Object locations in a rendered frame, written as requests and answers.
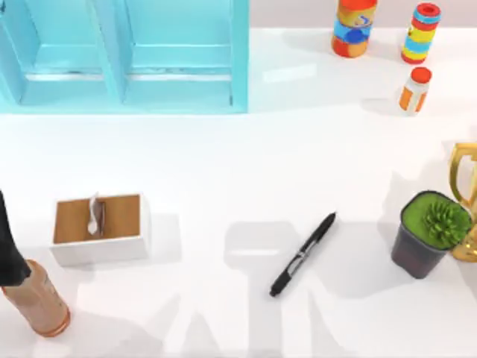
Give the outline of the brown bottle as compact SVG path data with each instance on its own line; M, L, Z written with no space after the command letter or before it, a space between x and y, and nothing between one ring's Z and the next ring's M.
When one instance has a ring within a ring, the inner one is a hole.
M5 297L41 336L61 334L71 320L70 309L35 260L26 260L31 273L19 286L2 286Z

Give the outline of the large orange and blue can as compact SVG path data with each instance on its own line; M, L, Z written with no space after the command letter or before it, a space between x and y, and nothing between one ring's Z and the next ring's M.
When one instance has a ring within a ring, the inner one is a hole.
M338 0L332 49L342 57L362 56L369 43L377 0Z

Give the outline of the gold trophy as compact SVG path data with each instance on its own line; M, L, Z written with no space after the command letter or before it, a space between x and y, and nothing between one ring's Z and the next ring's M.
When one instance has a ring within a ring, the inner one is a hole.
M449 163L449 185L455 200L468 210L472 227L452 250L455 259L477 263L477 142L456 143Z

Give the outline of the red yellow blue striped can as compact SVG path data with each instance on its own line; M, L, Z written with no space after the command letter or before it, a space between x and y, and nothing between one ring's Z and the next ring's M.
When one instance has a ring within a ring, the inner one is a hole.
M435 3L421 2L415 7L401 51L406 63L421 64L426 60L440 19L441 10Z

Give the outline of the white bottle with orange cap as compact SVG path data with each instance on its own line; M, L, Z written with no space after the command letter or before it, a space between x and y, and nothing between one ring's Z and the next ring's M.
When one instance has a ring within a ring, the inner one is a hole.
M431 79L432 71L427 67L413 68L399 97L400 108L411 115L419 113L429 91Z

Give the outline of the black pen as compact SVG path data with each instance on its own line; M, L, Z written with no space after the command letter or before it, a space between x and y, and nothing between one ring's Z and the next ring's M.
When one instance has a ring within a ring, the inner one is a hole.
M315 247L322 238L326 235L328 230L333 225L336 218L336 213L330 213L315 229L312 235L303 243L301 248L294 255L292 260L276 278L271 285L269 295L272 298L277 297L282 293L286 286L290 283L291 279L297 273L301 265L307 260L313 247Z

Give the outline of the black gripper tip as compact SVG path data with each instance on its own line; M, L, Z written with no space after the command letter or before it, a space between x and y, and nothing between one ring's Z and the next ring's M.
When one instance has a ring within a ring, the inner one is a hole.
M30 275L31 269L13 240L0 190L0 286L21 286Z

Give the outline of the green plant in dark pot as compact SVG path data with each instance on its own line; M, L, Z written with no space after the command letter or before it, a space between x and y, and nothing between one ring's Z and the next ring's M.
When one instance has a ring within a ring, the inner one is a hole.
M423 279L470 232L470 214L457 202L432 190L417 193L400 213L391 259Z

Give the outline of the light blue rack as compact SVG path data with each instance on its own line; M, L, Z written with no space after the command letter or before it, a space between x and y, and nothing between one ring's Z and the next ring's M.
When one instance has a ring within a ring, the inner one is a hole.
M0 113L244 113L250 0L0 0Z

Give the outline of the white and wooden tissue box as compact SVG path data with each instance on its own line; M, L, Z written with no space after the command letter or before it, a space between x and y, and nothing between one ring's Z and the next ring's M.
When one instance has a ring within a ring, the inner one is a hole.
M142 260L151 251L144 195L94 195L58 201L50 250L61 266Z

